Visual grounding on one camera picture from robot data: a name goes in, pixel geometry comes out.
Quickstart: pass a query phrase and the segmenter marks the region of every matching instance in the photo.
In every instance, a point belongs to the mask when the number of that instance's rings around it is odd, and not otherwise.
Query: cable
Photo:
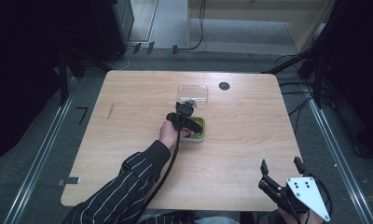
[[[300,94],[300,93],[313,94],[312,91],[289,91],[289,92],[282,92],[282,95],[288,95],[288,94]]]
[[[300,115],[300,111],[302,111],[302,108],[303,106],[299,109],[299,111],[297,112],[297,120],[295,121],[295,129],[294,129],[294,134],[297,134],[297,123],[299,122],[299,115]]]
[[[297,57],[297,58],[298,58],[297,54],[288,54],[288,55],[284,55],[284,56],[281,56],[280,58],[278,58],[278,59],[276,60],[276,62],[274,62],[274,66],[277,67],[277,62],[280,61],[280,59],[281,59],[281,58],[284,58],[284,57],[291,57],[291,59],[294,58],[294,57]],[[292,66],[295,67],[296,70],[299,70],[299,68],[296,67],[294,64],[292,64]]]
[[[112,68],[116,69],[116,70],[125,70],[127,67],[129,67],[130,61],[129,61],[128,53],[129,53],[129,51],[131,51],[132,49],[134,49],[134,48],[128,49],[128,50],[126,51],[126,53],[125,53],[125,58],[126,58],[126,60],[127,60],[127,64],[126,64],[126,66],[124,66],[124,67],[122,67],[122,68],[117,68],[117,67],[115,67],[114,65],[112,65],[111,63],[107,63],[107,64],[108,64],[109,66],[111,66]]]
[[[329,204],[328,214],[332,216],[333,204],[332,204],[331,195],[329,194],[329,190],[326,188],[324,182],[321,181],[321,179],[319,178],[314,178],[314,179],[316,180],[317,184],[324,190],[324,193],[326,194],[327,203]]]
[[[309,86],[312,86],[313,84],[311,83],[305,83],[305,82],[284,82],[284,83],[280,83],[279,86],[285,86],[285,85],[309,85]]]
[[[300,105],[298,105],[293,111],[288,113],[288,116],[291,116],[295,112],[297,112],[301,107],[303,107],[310,99],[312,98],[312,94],[310,94]]]
[[[151,203],[152,199],[154,199],[155,195],[158,193],[158,191],[160,190],[160,188],[162,187],[162,185],[166,181],[167,176],[169,175],[170,171],[173,168],[173,165],[174,165],[174,162],[175,162],[175,158],[177,157],[178,149],[179,149],[179,146],[180,146],[180,139],[181,139],[181,128],[180,127],[182,127],[182,125],[183,125],[183,123],[180,123],[180,119],[178,118],[178,113],[179,113],[179,111],[178,111],[178,108],[177,108],[177,111],[176,111],[175,114],[177,116],[177,125],[176,125],[176,127],[177,127],[178,134],[177,134],[177,141],[175,143],[175,149],[174,149],[174,153],[173,153],[173,156],[172,156],[172,160],[170,161],[169,167],[167,168],[166,173],[164,174],[163,178],[160,180],[160,182],[158,183],[157,187],[154,189],[154,191],[149,196],[149,198],[145,201],[145,203],[143,205],[143,208],[141,209],[141,211],[139,212],[139,214],[136,216],[136,219],[135,219],[136,222],[140,218],[141,214],[146,210],[146,208],[148,207],[149,203]]]
[[[308,217],[306,218],[305,224],[308,224],[308,222],[309,222],[309,217],[310,217],[310,209],[309,209],[309,211],[308,211]]]
[[[203,21],[204,21],[205,10],[206,10],[206,0],[202,0],[201,5],[200,5],[200,13],[199,13],[199,22],[200,22],[200,30],[201,30],[199,43],[193,48],[189,48],[189,49],[182,48],[182,49],[177,49],[177,50],[192,51],[193,49],[196,49],[201,44],[201,42],[203,42],[203,38],[204,38]],[[192,52],[205,51],[207,49],[207,44],[206,44],[206,42],[204,42],[204,44],[206,45],[206,48],[204,50],[192,51]],[[163,48],[152,48],[152,49],[173,50],[173,49],[163,49]]]
[[[301,224],[301,222],[300,222],[300,218],[299,218],[299,216],[297,215],[297,212],[295,211],[294,206],[292,206],[291,202],[289,202],[288,196],[286,196],[285,193],[283,193],[283,196],[285,197],[286,202],[288,203],[289,207],[291,208],[291,211],[292,211],[292,213],[293,213],[295,219],[297,220],[297,224]]]

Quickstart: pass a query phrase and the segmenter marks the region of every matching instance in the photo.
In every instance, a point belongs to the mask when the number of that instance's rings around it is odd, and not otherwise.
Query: black pinstripe sleeve
[[[131,155],[123,162],[119,176],[76,206],[63,223],[132,223],[170,156],[160,141]]]

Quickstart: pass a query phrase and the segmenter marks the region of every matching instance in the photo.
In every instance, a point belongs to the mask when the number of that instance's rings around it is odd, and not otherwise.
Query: black circular hole
[[[219,89],[221,89],[223,91],[227,91],[227,90],[229,90],[229,88],[230,88],[229,83],[227,83],[227,82],[219,83]]]

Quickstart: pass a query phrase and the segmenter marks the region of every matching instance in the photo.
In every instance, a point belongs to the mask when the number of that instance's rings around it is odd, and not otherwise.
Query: metal rail
[[[307,91],[312,91],[311,87],[307,85],[305,85],[304,88]],[[345,157],[343,156],[342,150],[338,145],[338,141],[336,140],[336,137],[326,120],[324,111],[318,108],[314,101],[310,101],[310,107],[317,120],[318,126],[323,133],[324,139],[328,144],[329,151],[338,167],[340,176],[350,194],[350,198],[352,199],[352,203],[354,204],[358,216],[360,217],[362,223],[373,224],[373,213],[369,208],[364,193],[362,192],[352,173],[349,163],[347,163]]]
[[[45,136],[44,141],[39,148],[37,155],[35,156],[35,160],[33,161],[32,166],[27,173],[27,176],[24,178],[24,181],[18,190],[15,201],[9,210],[6,220],[4,221],[5,224],[15,224],[18,223],[21,219],[21,214],[23,213],[23,210],[30,199],[30,196],[35,187],[35,183],[37,182],[37,179],[41,174],[45,162],[47,161],[53,142],[56,139],[65,115],[67,114],[70,104],[74,98],[74,93],[77,86],[76,78],[72,77],[70,83],[70,95],[66,99],[65,103],[59,107],[58,112],[56,113],[56,116],[48,129],[47,135]]]

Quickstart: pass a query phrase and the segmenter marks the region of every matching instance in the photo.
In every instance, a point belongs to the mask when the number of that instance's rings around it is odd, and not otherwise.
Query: clear plastic container
[[[178,88],[177,101],[183,103],[193,100],[196,105],[207,105],[209,101],[209,90],[206,86],[182,85]]]

